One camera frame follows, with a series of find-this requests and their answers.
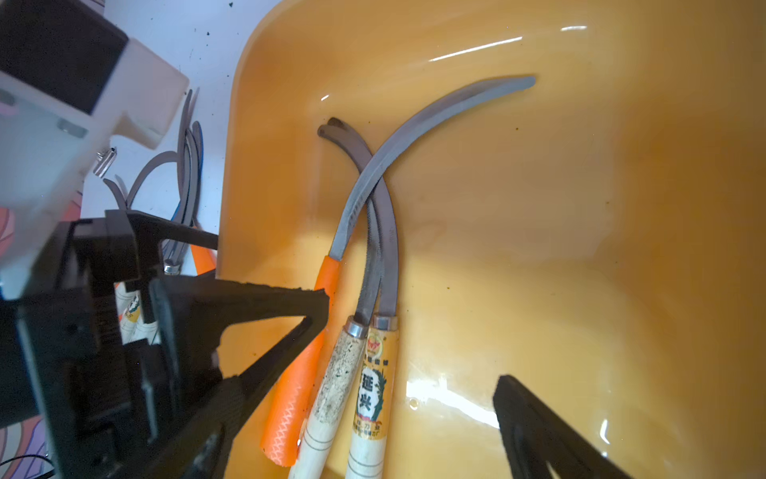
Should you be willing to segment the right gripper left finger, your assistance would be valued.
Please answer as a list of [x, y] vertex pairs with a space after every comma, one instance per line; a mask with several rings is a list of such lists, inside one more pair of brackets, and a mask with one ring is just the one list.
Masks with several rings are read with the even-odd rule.
[[323, 291], [166, 277], [149, 285], [161, 333], [160, 432], [146, 478], [221, 478], [237, 435], [326, 327]]

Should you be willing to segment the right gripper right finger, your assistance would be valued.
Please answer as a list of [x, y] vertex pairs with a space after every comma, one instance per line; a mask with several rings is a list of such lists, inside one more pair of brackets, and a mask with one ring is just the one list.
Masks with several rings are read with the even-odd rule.
[[513, 477], [628, 476], [516, 377], [499, 377], [493, 405]]

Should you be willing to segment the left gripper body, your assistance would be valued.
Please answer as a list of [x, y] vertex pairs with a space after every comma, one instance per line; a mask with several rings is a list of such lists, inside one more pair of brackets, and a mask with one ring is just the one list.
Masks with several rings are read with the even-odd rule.
[[221, 427], [175, 414], [161, 349], [123, 345], [113, 286], [144, 281], [176, 325], [161, 243], [215, 238], [130, 211], [65, 223], [114, 134], [154, 145], [185, 77], [78, 1], [1, 5], [1, 203], [15, 237], [1, 262], [1, 419], [41, 413], [63, 478], [217, 478]]

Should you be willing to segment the orange handle sickle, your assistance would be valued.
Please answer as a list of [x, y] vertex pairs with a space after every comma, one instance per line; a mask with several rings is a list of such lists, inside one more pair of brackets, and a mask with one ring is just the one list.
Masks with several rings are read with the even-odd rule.
[[[190, 90], [182, 110], [178, 140], [178, 178], [180, 201], [178, 207], [179, 221], [182, 225], [199, 229], [197, 208], [199, 207], [199, 190], [201, 189], [201, 163], [203, 163], [203, 136], [198, 122], [192, 122], [193, 100], [195, 93]], [[193, 255], [193, 263], [198, 275], [210, 273], [215, 269], [215, 259], [210, 249], [179, 243], [171, 259], [183, 261], [187, 250]]]
[[[530, 89], [535, 83], [533, 76], [506, 77], [484, 80], [461, 88], [427, 106], [405, 122], [376, 152], [370, 151], [361, 136], [337, 118], [320, 126], [319, 136], [335, 143], [347, 153], [359, 171], [359, 178], [341, 214], [329, 253], [323, 260], [316, 289], [324, 291], [329, 297], [335, 294], [341, 262], [360, 215], [366, 215], [365, 198], [374, 189], [373, 182], [384, 179], [387, 169], [409, 147], [447, 120], [486, 102]], [[319, 335], [279, 379], [265, 436], [261, 441], [267, 458], [289, 471], [297, 461], [301, 436], [321, 385], [315, 386], [313, 383], [318, 373], [324, 339], [324, 335]], [[354, 385], [359, 385], [359, 381], [357, 372], [351, 390]]]

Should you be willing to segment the yellow plastic tray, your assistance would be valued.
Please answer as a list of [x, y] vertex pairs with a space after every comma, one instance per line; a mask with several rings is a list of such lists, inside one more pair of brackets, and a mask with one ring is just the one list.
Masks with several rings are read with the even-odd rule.
[[387, 172], [400, 348], [384, 474], [506, 478], [518, 377], [636, 478], [765, 474], [765, 5], [293, 1], [255, 28], [229, 119], [219, 273], [313, 287], [356, 172], [476, 81], [534, 87]]

